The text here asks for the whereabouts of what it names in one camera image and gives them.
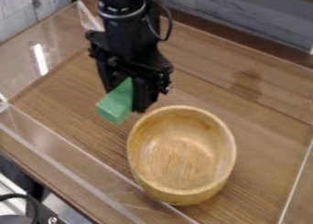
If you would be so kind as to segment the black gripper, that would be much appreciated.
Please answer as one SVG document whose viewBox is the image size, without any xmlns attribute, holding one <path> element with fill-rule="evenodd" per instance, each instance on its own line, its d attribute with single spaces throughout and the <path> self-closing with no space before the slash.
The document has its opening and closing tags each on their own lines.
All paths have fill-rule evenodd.
<svg viewBox="0 0 313 224">
<path fill-rule="evenodd" d="M 158 48 L 173 30 L 161 37 L 161 10 L 158 7 L 133 13 L 109 12 L 98 9 L 105 31 L 90 30 L 90 56 L 96 59 L 98 74 L 108 92 L 112 92 L 128 78 L 133 78 L 133 110 L 145 113 L 158 101 L 160 93 L 169 92 L 173 65 Z"/>
</svg>

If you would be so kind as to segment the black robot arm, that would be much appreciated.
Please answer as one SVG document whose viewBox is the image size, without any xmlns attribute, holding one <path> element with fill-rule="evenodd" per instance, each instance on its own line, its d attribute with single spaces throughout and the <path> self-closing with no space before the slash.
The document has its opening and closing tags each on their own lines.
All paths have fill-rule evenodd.
<svg viewBox="0 0 313 224">
<path fill-rule="evenodd" d="M 157 0 L 98 0 L 97 10 L 105 29 L 86 38 L 101 80 L 106 91 L 132 81 L 132 110 L 145 112 L 172 85 L 174 67 L 158 48 L 172 36 L 161 26 L 168 8 Z"/>
</svg>

